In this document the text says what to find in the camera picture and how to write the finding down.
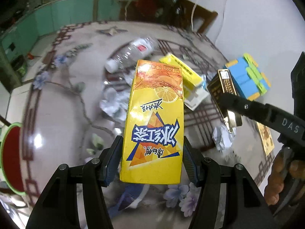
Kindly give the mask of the person's right hand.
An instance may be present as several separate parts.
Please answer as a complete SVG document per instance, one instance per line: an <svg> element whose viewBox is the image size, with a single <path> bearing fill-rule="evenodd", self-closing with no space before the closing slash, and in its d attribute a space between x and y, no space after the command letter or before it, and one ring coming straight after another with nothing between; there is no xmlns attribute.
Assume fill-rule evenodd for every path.
<svg viewBox="0 0 305 229"><path fill-rule="evenodd" d="M279 201L279 194L284 189L284 170L283 150L280 150L273 161L271 174L264 189L264 199L268 206L275 205ZM292 161L289 173L293 178L304 181L304 162L299 160Z"/></svg>

